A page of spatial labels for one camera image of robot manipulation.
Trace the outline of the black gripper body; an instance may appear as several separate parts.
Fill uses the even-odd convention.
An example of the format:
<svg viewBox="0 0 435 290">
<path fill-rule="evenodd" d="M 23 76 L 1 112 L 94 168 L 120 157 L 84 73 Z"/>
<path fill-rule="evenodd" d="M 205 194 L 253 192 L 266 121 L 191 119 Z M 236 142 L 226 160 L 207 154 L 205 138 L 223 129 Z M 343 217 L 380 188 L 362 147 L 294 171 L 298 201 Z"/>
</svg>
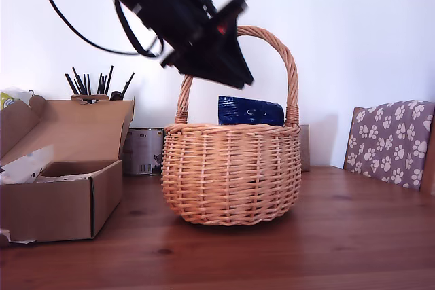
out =
<svg viewBox="0 0 435 290">
<path fill-rule="evenodd" d="M 141 0 L 135 9 L 142 23 L 173 48 L 161 65 L 178 68 L 180 52 L 204 50 L 207 25 L 213 17 L 233 14 L 238 18 L 246 6 L 246 0 L 230 0 L 220 10 L 212 0 Z"/>
</svg>

